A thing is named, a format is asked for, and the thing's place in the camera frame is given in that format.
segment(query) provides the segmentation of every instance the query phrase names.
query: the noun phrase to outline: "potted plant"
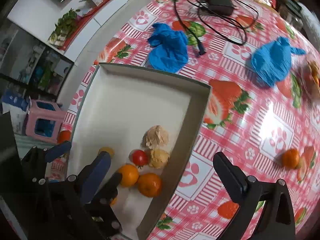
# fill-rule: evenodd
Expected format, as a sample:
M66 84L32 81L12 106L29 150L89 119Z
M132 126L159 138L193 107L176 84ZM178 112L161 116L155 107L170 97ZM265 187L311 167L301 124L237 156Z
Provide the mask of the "potted plant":
M53 45L62 46L66 37L69 37L77 29L77 13L78 10L73 10L65 13L62 18L58 19L58 23L55 24L56 28L51 33L48 41Z

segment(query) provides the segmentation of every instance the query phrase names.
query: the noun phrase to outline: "glass display case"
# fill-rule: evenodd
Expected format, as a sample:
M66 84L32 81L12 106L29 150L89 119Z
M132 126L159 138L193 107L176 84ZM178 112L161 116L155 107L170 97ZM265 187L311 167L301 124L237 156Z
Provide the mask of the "glass display case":
M73 62L9 20L0 27L0 95L56 101Z

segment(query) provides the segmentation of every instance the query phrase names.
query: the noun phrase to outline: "white tray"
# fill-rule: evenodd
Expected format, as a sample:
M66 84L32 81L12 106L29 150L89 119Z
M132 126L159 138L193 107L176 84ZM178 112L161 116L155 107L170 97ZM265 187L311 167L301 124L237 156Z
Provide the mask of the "white tray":
M171 153L167 166L145 166L163 179L160 196L144 197L135 188L118 187L112 207L123 234L146 239L169 202L191 154L210 93L210 86L167 72L102 63L86 90L72 138L68 175L78 174L103 146L115 150L111 167L101 186L141 148L143 135L154 125L169 132L164 150Z

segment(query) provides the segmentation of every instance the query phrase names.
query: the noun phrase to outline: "cherry tomato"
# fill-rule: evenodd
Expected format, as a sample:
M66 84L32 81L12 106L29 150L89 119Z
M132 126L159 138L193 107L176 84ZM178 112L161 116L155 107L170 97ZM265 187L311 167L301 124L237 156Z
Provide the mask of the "cherry tomato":
M139 167L142 167L144 165L147 165L149 163L148 156L146 153L142 150L135 150L132 153L132 162Z

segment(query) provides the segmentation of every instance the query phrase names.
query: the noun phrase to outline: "power adapter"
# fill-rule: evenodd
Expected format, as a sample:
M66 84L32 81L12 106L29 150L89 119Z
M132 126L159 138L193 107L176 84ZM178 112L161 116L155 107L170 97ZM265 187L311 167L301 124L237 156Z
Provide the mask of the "power adapter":
M219 15L230 16L234 10L231 0L207 0L207 5L209 10Z

